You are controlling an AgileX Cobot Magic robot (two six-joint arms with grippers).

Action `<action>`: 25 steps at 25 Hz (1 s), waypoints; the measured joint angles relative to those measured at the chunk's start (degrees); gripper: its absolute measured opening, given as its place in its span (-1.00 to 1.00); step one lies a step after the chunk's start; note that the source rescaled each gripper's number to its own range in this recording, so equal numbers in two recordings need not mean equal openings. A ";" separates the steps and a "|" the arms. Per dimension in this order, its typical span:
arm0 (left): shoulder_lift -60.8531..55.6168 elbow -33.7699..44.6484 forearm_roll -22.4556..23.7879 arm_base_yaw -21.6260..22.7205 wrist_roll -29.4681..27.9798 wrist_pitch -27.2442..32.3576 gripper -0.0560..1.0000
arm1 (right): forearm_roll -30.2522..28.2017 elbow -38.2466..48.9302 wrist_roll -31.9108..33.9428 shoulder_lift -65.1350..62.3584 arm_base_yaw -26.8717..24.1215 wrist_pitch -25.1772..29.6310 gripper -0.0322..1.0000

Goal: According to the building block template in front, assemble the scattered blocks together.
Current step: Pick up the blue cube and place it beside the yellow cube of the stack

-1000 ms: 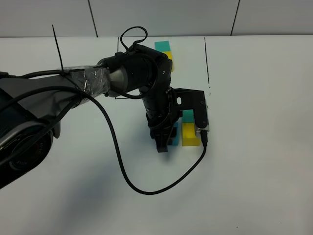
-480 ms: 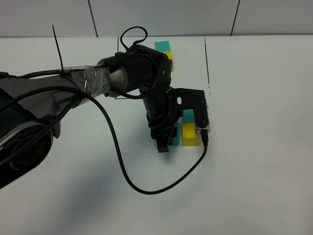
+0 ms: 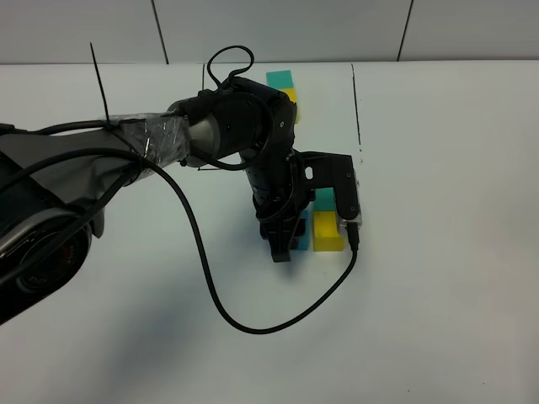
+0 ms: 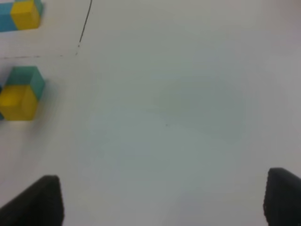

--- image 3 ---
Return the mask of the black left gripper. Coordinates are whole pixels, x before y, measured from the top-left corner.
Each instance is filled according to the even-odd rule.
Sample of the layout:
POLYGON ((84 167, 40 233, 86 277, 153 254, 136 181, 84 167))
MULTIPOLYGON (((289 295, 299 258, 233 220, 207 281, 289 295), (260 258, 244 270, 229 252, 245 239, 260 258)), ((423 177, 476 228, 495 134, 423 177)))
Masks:
POLYGON ((306 234, 307 219, 299 216, 315 200, 315 190, 334 188, 342 168, 349 166, 354 167, 349 155, 293 150, 251 167, 260 235, 268 241, 275 263, 289 262, 292 238, 306 234))

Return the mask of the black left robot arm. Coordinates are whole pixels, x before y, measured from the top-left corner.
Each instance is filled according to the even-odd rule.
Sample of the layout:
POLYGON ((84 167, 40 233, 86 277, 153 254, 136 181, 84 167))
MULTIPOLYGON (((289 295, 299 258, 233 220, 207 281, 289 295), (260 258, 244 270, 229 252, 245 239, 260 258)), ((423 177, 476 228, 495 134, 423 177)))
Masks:
POLYGON ((157 114, 110 116, 41 130, 1 127, 1 319, 64 286, 104 231, 118 191, 167 166, 243 171, 260 235, 286 262, 304 233, 302 212, 332 189, 350 248, 360 245, 352 158, 297 151, 296 104, 281 90, 230 76, 157 114))

